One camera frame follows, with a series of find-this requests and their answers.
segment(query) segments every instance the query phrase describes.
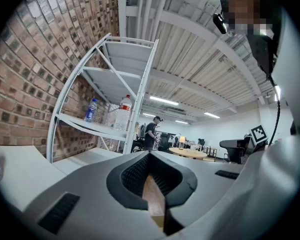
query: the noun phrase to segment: white surface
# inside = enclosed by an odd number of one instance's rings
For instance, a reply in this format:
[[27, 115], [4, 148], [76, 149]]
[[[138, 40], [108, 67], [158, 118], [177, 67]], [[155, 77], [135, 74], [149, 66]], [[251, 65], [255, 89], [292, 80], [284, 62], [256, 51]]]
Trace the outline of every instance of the white surface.
[[68, 175], [83, 166], [91, 165], [112, 158], [117, 158], [120, 156], [122, 156], [122, 154], [95, 147], [80, 154], [76, 154], [66, 159], [54, 162], [53, 165], [60, 171]]
[[74, 116], [71, 116], [71, 115], [68, 115], [68, 114], [64, 114], [64, 113], [60, 113], [60, 115], [56, 115], [56, 116], [59, 117], [59, 119], [64, 121], [65, 123], [70, 121], [72, 123], [75, 123], [76, 125], [91, 129], [93, 131], [97, 131], [97, 132], [100, 132], [100, 133], [117, 136], [119, 138], [121, 137], [121, 138], [123, 138], [123, 139], [121, 139], [122, 141], [124, 141], [124, 138], [127, 135], [127, 131], [120, 132], [120, 131], [114, 130], [110, 126], [107, 126], [105, 124], [101, 124], [101, 123], [98, 123], [98, 122], [86, 122], [83, 119], [80, 119], [80, 118], [77, 118], [77, 117], [74, 117]]
[[36, 196], [66, 176], [34, 146], [0, 146], [0, 166], [1, 191], [22, 212]]

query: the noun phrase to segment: cable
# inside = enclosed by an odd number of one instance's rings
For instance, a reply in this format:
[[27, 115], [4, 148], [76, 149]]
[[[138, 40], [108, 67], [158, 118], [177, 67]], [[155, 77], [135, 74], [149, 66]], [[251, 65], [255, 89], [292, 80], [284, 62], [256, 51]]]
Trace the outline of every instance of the cable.
[[278, 123], [279, 123], [279, 118], [280, 118], [280, 100], [279, 100], [279, 95], [278, 95], [278, 92], [277, 92], [277, 90], [276, 90], [276, 88], [275, 88], [275, 83], [274, 83], [274, 81], [273, 81], [273, 79], [272, 79], [271, 76], [269, 76], [269, 80], [270, 80], [270, 82], [271, 82], [271, 84], [272, 84], [272, 86], [273, 86], [275, 95], [276, 95], [276, 97], [277, 97], [277, 105], [278, 105], [278, 109], [277, 109], [276, 121], [275, 121], [275, 126], [274, 126], [274, 130], [273, 130], [273, 134], [272, 134], [272, 137], [271, 137], [271, 139], [270, 139], [270, 142], [269, 142], [268, 147], [271, 146], [272, 141], [273, 141], [273, 139], [274, 139], [274, 137], [275, 137], [276, 130], [277, 130]]

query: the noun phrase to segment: person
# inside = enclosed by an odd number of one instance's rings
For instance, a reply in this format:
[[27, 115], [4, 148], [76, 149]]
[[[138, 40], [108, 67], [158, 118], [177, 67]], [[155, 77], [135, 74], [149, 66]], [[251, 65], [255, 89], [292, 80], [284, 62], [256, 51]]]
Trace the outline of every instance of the person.
[[227, 31], [246, 36], [253, 57], [269, 79], [279, 51], [282, 7], [276, 0], [220, 0], [220, 4]]
[[153, 122], [149, 123], [145, 128], [144, 150], [151, 151], [156, 139], [156, 126], [160, 123], [160, 116], [155, 116]]
[[174, 143], [175, 143], [175, 138], [174, 138], [173, 135], [170, 135], [169, 136], [169, 140], [168, 140], [168, 146], [169, 146], [169, 148], [173, 147]]
[[175, 139], [175, 141], [174, 141], [174, 147], [175, 147], [175, 148], [177, 148], [178, 145], [179, 145], [180, 137], [181, 137], [181, 134], [180, 134], [180, 133], [178, 133], [176, 136], [174, 136], [174, 139]]

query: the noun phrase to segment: office chair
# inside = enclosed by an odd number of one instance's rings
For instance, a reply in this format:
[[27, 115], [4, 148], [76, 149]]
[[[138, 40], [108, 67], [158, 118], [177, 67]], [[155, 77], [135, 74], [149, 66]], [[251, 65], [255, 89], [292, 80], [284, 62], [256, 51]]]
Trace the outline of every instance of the office chair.
[[236, 139], [220, 141], [219, 145], [228, 151], [228, 159], [231, 162], [241, 164], [241, 157], [245, 155], [246, 149], [238, 147]]
[[166, 151], [169, 149], [169, 135], [167, 133], [161, 133], [161, 141], [158, 147], [158, 151]]

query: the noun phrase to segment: ceiling light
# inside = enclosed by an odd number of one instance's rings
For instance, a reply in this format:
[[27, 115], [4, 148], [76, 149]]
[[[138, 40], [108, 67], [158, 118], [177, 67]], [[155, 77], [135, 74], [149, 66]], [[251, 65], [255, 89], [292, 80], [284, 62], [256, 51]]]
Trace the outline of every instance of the ceiling light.
[[177, 102], [173, 102], [173, 101], [170, 101], [170, 100], [167, 100], [167, 99], [157, 98], [157, 97], [153, 97], [153, 96], [150, 96], [150, 100], [155, 100], [155, 101], [158, 101], [158, 102], [169, 103], [169, 104], [172, 104], [172, 105], [179, 105], [179, 103], [177, 103]]
[[143, 115], [145, 115], [146, 117], [155, 117], [155, 115], [153, 115], [153, 114], [147, 114], [147, 113], [143, 113]]
[[182, 121], [178, 121], [178, 120], [175, 120], [177, 123], [182, 123], [182, 124], [188, 124], [187, 122], [182, 122]]
[[[276, 92], [278, 93], [278, 99], [280, 101], [281, 89], [280, 89], [280, 87], [278, 85], [276, 85], [274, 88], [275, 88]], [[277, 94], [274, 94], [274, 101], [277, 102], [278, 99], [277, 99]]]
[[205, 115], [212, 117], [212, 118], [220, 118], [220, 116], [214, 115], [214, 114], [210, 114], [208, 112], [204, 113]]

